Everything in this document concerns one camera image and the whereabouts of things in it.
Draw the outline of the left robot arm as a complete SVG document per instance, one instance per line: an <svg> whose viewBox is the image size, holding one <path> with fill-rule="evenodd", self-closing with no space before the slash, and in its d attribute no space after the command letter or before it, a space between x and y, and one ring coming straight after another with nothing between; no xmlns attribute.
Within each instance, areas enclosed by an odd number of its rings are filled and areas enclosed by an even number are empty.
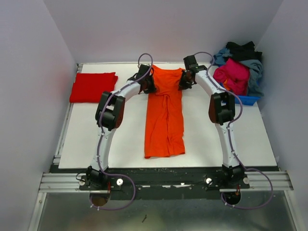
<svg viewBox="0 0 308 231"><path fill-rule="evenodd" d="M109 151L115 131L123 121L126 101L141 92L148 94L156 91L153 74L152 65L140 64L138 72L130 77L123 87L113 92L103 92L95 114L100 129L97 149L83 180L88 188L110 189L111 179L121 184L124 179L133 182L126 175L108 173Z"/></svg>

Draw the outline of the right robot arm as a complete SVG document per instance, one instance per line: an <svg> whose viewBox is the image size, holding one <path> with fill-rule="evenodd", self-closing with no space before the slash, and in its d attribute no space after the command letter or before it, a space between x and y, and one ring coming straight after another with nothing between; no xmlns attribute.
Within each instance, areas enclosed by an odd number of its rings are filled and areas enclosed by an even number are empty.
<svg viewBox="0 0 308 231"><path fill-rule="evenodd" d="M221 186L233 188L244 178L244 167L236 153L233 123L238 119L235 116L235 94L223 88L210 75L209 67L199 65L194 55L183 58L185 70L182 72L179 90L200 85L210 96L208 115L215 124L222 148L222 173L218 178Z"/></svg>

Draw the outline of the orange t shirt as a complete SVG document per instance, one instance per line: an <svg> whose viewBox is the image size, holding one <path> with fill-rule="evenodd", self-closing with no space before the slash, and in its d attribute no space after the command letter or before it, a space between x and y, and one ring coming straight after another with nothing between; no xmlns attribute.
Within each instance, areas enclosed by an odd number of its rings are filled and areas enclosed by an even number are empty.
<svg viewBox="0 0 308 231"><path fill-rule="evenodd" d="M148 95L144 158L184 154L182 91L179 90L182 69L153 68L156 92Z"/></svg>

